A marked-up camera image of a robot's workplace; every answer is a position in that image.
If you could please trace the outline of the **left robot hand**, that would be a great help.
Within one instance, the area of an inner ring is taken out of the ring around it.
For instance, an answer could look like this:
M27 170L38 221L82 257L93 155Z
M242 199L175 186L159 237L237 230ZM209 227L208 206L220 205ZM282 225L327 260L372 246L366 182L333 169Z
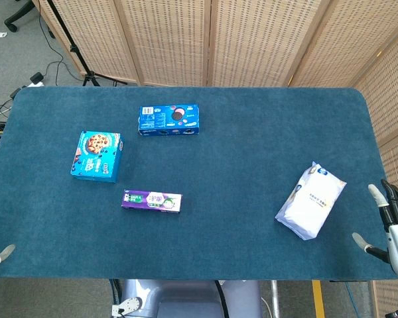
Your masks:
M1 252L0 252L0 263L2 263L4 260L6 260L15 250L15 245L10 244L6 246Z

